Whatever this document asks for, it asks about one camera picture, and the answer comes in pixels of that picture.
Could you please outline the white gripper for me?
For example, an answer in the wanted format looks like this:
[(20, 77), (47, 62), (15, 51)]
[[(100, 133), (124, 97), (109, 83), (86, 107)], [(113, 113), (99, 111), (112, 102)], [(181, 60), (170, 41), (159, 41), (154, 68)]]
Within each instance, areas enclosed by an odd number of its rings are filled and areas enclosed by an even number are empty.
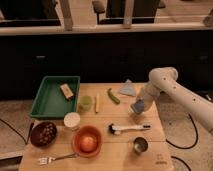
[(147, 112), (152, 103), (159, 97), (161, 90), (154, 86), (151, 82), (145, 84), (137, 96), (137, 100), (144, 102), (144, 112)]

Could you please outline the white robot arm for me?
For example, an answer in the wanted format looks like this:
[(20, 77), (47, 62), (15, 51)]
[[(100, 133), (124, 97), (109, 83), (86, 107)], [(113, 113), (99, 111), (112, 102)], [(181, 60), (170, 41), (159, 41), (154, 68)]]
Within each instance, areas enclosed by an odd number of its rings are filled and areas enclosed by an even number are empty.
[(151, 107), (161, 92), (165, 92), (213, 134), (213, 103), (177, 83), (178, 72), (174, 67), (152, 69), (148, 78), (149, 81), (141, 88), (137, 97), (144, 101), (145, 111)]

